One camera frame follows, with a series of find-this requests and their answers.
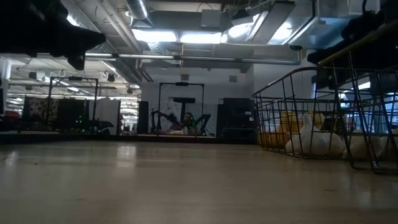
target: wooden floor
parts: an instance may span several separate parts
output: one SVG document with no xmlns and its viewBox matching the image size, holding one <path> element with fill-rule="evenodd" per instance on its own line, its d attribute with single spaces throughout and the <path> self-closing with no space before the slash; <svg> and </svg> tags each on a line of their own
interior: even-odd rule
<svg viewBox="0 0 398 224">
<path fill-rule="evenodd" d="M 394 223 L 398 178 L 256 146 L 0 145 L 0 223 Z"/>
</svg>

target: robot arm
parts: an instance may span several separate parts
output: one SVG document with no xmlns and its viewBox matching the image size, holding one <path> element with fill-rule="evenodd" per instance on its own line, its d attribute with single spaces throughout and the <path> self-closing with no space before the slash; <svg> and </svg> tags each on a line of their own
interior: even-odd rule
<svg viewBox="0 0 398 224">
<path fill-rule="evenodd" d="M 155 126 L 155 114 L 158 114 L 158 119 L 157 119 L 157 125 L 156 125 L 156 126 Z M 150 113 L 150 116 L 151 116 L 151 118 L 152 118 L 152 127 L 151 127 L 151 129 L 150 129 L 150 132 L 151 132 L 151 133 L 156 133 L 158 130 L 161 130 L 161 129 L 162 129 L 162 125 L 161 125 L 161 123 L 160 123 L 160 118 L 161 118 L 161 117 L 166 118 L 167 121 L 170 121 L 170 122 L 173 123 L 173 124 L 178 124 L 178 125 L 180 124 L 180 123 L 177 121 L 177 118 L 174 116 L 174 114 L 169 114 L 169 115 L 167 115 L 167 114 L 162 113 L 162 112 L 160 112 L 160 111 L 153 111 L 153 112 Z"/>
<path fill-rule="evenodd" d="M 195 126 L 197 126 L 202 120 L 204 120 L 202 126 L 200 127 L 201 134 L 206 133 L 206 125 L 207 125 L 207 122 L 209 121 L 210 117 L 211 117 L 210 114 L 204 114 L 195 121 Z"/>
</svg>

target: white plush toy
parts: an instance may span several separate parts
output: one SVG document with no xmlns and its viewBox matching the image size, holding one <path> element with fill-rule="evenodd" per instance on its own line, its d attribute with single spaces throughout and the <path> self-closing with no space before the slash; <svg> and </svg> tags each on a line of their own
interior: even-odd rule
<svg viewBox="0 0 398 224">
<path fill-rule="evenodd" d="M 328 138 L 325 137 L 323 133 L 319 133 L 319 129 L 317 127 L 313 127 L 313 136 L 312 136 L 312 144 L 311 144 L 311 130 L 312 130 L 312 121 L 311 116 L 308 114 L 303 115 L 303 127 L 300 129 L 301 133 L 301 142 L 303 148 L 300 147 L 300 138 L 298 135 L 293 136 L 292 139 L 286 144 L 285 148 L 287 152 L 293 152 L 292 144 L 295 153 L 310 153 L 311 146 L 311 155 L 314 156 L 326 156 L 328 154 L 329 142 Z"/>
<path fill-rule="evenodd" d="M 329 139 L 331 138 L 329 156 L 341 157 L 344 150 L 346 149 L 345 142 L 335 133 L 324 133 L 325 138 L 328 140 L 328 150 L 329 150 Z"/>
<path fill-rule="evenodd" d="M 362 130 L 355 130 L 353 131 L 353 133 L 362 133 Z M 349 148 L 351 149 L 351 155 L 353 156 L 353 158 L 365 159 L 368 150 L 366 149 L 366 143 L 363 136 L 350 136 L 349 141 L 350 141 Z M 379 157 L 383 149 L 381 139 L 377 136 L 368 137 L 368 144 L 371 150 L 372 148 L 370 143 L 373 146 L 376 157 Z M 343 158 L 347 157 L 348 157 L 347 150 L 345 150 L 343 153 Z"/>
</svg>

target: pillar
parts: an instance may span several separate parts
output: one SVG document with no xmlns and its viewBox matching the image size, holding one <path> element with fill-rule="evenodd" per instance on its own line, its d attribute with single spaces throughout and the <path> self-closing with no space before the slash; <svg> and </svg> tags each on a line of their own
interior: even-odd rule
<svg viewBox="0 0 398 224">
<path fill-rule="evenodd" d="M 1 86 L 3 95 L 3 106 L 6 106 L 7 92 L 8 92 L 8 83 L 11 74 L 11 65 L 12 61 L 9 59 L 0 59 L 0 78 L 1 78 Z"/>
</svg>

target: ceiling light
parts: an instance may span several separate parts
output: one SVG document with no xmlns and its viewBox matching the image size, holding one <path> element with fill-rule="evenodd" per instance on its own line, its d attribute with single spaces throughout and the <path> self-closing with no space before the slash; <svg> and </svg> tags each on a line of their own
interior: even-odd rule
<svg viewBox="0 0 398 224">
<path fill-rule="evenodd" d="M 221 43 L 223 44 L 223 43 L 226 43 L 228 41 L 228 36 L 226 35 L 226 34 L 223 34 L 222 36 L 221 36 Z"/>
<path fill-rule="evenodd" d="M 259 18 L 259 16 L 260 16 L 260 14 L 256 14 L 256 15 L 254 15 L 254 16 L 253 16 L 253 22 L 256 22 L 256 21 L 257 21 L 257 19 Z"/>
<path fill-rule="evenodd" d="M 116 69 L 115 69 L 112 65 L 110 65 L 110 64 L 108 64 L 107 62 L 104 62 L 104 61 L 101 61 L 101 62 L 102 62 L 104 65 L 106 65 L 110 70 L 116 72 Z"/>
<path fill-rule="evenodd" d="M 249 32 L 251 26 L 253 25 L 252 22 L 250 23 L 246 23 L 246 24 L 240 24 L 240 25 L 236 25 L 232 28 L 229 29 L 228 34 L 232 37 L 232 38 L 237 38 L 242 34 L 245 34 L 247 32 Z"/>
<path fill-rule="evenodd" d="M 180 39 L 183 43 L 190 44 L 219 44 L 221 41 L 221 33 L 215 34 L 185 34 Z"/>
<path fill-rule="evenodd" d="M 75 88 L 75 87 L 68 87 L 68 90 L 75 91 L 75 92 L 78 92 L 78 91 L 79 91 L 79 89 L 78 89 L 78 88 Z"/>
<path fill-rule="evenodd" d="M 159 30 L 137 30 L 133 29 L 132 33 L 137 40 L 145 42 L 176 42 L 177 37 L 174 31 Z"/>
<path fill-rule="evenodd" d="M 109 99 L 111 100 L 138 100 L 137 97 L 130 97 L 130 96 L 115 96 L 115 97 L 109 97 Z"/>
<path fill-rule="evenodd" d="M 61 83 L 62 85 L 66 85 L 66 86 L 69 85 L 69 84 L 67 84 L 67 83 L 65 83 L 65 82 L 63 82 L 63 81 L 60 81 L 60 83 Z"/>
<path fill-rule="evenodd" d="M 137 113 L 137 110 L 130 109 L 130 108 L 122 108 L 122 111 L 130 112 L 130 113 Z"/>
<path fill-rule="evenodd" d="M 363 83 L 362 85 L 359 85 L 358 89 L 363 90 L 363 89 L 370 88 L 370 87 L 371 87 L 371 82 L 367 82 L 367 83 Z"/>
<path fill-rule="evenodd" d="M 70 24 L 74 26 L 79 26 L 79 23 L 77 23 L 77 21 L 74 18 L 72 18 L 71 15 L 68 15 L 67 20 L 70 22 Z"/>
</svg>

